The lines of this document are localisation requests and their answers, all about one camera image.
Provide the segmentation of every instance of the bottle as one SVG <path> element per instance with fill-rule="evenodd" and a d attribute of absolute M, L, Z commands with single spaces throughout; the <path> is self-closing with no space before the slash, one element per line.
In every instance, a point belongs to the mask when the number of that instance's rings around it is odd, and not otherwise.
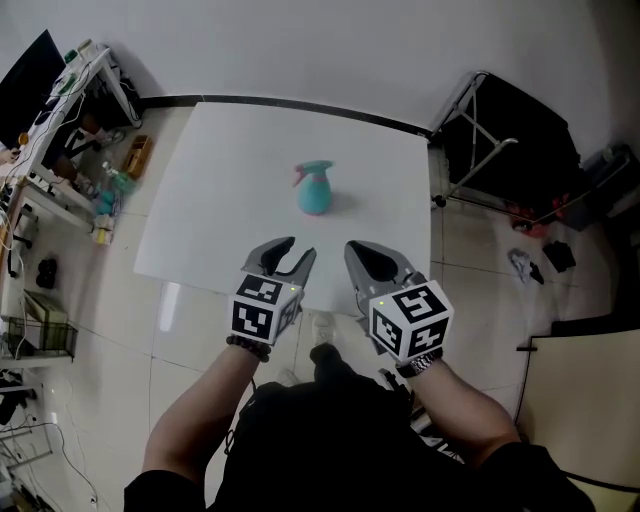
<path fill-rule="evenodd" d="M 130 194 L 136 188 L 135 182 L 126 173 L 118 171 L 108 161 L 102 164 L 102 168 L 111 176 L 114 186 L 123 194 Z"/>
<path fill-rule="evenodd" d="M 308 215 L 322 215 L 331 205 L 331 187 L 327 179 L 327 169 L 333 166 L 329 160 L 316 160 L 297 165 L 297 176 L 293 186 L 300 182 L 298 207 Z"/>

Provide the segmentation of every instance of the white table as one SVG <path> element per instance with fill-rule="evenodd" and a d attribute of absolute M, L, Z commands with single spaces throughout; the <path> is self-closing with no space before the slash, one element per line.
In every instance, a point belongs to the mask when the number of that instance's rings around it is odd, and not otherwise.
<path fill-rule="evenodd" d="M 294 166 L 309 160 L 335 162 L 334 202 L 323 216 L 302 213 L 292 188 Z M 134 270 L 232 293 L 249 251 L 289 235 L 296 243 L 280 271 L 306 249 L 318 251 L 307 308 L 358 313 L 344 263 L 349 240 L 399 250 L 429 275 L 427 141 L 315 112 L 199 103 L 165 171 Z"/>
<path fill-rule="evenodd" d="M 15 181 L 16 179 L 29 176 L 29 174 L 35 172 L 47 183 L 50 183 L 57 192 L 68 200 L 68 202 L 80 206 L 91 216 L 95 214 L 95 207 L 93 203 L 82 194 L 73 190 L 66 181 L 61 181 L 60 178 L 51 170 L 45 168 L 42 165 L 42 158 L 47 152 L 49 144 L 51 144 L 51 141 L 55 136 L 57 131 L 56 128 L 64 122 L 66 114 L 69 113 L 75 102 L 78 101 L 80 95 L 85 90 L 89 82 L 98 74 L 109 85 L 111 92 L 113 92 L 116 100 L 122 107 L 122 110 L 131 124 L 136 128 L 141 126 L 142 122 L 140 121 L 139 116 L 137 116 L 133 107 L 129 104 L 127 96 L 122 90 L 122 87 L 120 87 L 120 81 L 109 66 L 109 51 L 109 49 L 105 49 L 98 53 L 90 63 L 86 64 L 85 67 L 82 68 L 80 73 L 77 73 L 78 78 L 76 83 L 70 91 L 64 93 L 64 97 L 60 98 L 54 107 L 53 112 L 50 114 L 51 117 L 49 119 L 38 126 L 33 125 L 31 127 L 29 130 L 29 144 L 22 148 L 22 152 L 17 162 L 0 166 L 0 183 L 4 181 L 4 177 L 7 175 L 10 175 L 11 179 Z M 66 73 L 67 71 L 65 70 L 60 76 L 63 76 Z M 38 202 L 41 203 L 43 207 L 47 208 L 55 215 L 60 216 L 67 222 L 71 222 L 78 227 L 87 229 L 91 228 L 91 224 L 87 222 L 87 219 L 83 216 L 69 212 L 64 205 L 60 204 L 59 201 L 54 200 L 51 196 L 42 197 L 41 199 L 42 201 Z"/>

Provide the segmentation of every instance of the box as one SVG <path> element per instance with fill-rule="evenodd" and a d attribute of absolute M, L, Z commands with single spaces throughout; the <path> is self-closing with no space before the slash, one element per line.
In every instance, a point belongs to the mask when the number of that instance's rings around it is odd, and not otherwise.
<path fill-rule="evenodd" d="M 129 174 L 131 179 L 137 180 L 144 172 L 150 153 L 151 138 L 147 135 L 136 136 L 122 163 L 121 169 Z"/>

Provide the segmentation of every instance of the table leg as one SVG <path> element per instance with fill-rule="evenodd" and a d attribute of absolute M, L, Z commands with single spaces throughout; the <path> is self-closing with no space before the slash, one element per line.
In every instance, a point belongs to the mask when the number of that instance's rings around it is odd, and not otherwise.
<path fill-rule="evenodd" d="M 105 62 L 102 64 L 102 69 L 100 69 L 99 74 L 101 75 L 102 79 L 109 84 L 109 89 L 111 89 L 111 92 L 116 97 L 116 100 L 118 100 L 118 103 L 120 103 L 122 110 L 129 118 L 131 124 L 135 128 L 140 128 L 142 126 L 140 116 L 133 109 L 133 105 L 131 105 L 131 103 L 129 102 L 129 98 L 127 98 L 127 95 L 122 90 L 122 87 L 120 87 L 120 81 L 116 77 L 113 70 L 109 67 L 108 61 L 105 60 Z"/>
<path fill-rule="evenodd" d="M 40 176 L 43 180 L 49 183 L 54 190 L 60 192 L 63 196 L 65 196 L 69 201 L 73 204 L 79 206 L 83 210 L 89 212 L 92 216 L 96 214 L 96 208 L 94 204 L 84 197 L 79 192 L 73 190 L 73 188 L 67 183 L 66 180 L 60 180 L 52 171 L 47 169 L 42 164 L 36 164 L 33 166 L 33 172 L 35 172 L 38 176 Z"/>
<path fill-rule="evenodd" d="M 51 197 L 46 192 L 43 192 L 33 184 L 29 184 L 22 189 L 22 196 L 25 199 L 42 206 L 46 210 L 49 210 L 51 213 L 57 215 L 68 223 L 85 230 L 86 233 L 89 233 L 93 228 L 93 225 L 88 222 L 87 219 L 80 215 L 71 213 L 69 210 L 61 206 L 55 198 Z"/>

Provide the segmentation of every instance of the wristwatch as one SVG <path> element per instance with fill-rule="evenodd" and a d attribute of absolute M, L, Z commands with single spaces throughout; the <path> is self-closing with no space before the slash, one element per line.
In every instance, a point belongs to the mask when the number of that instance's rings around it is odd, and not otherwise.
<path fill-rule="evenodd" d="M 409 377 L 417 377 L 423 371 L 425 371 L 429 366 L 433 364 L 434 361 L 440 359 L 442 357 L 442 349 L 432 350 L 431 352 L 427 352 L 426 354 L 416 357 L 412 359 L 407 364 L 403 366 L 398 366 L 396 369 L 398 373 L 408 379 Z"/>

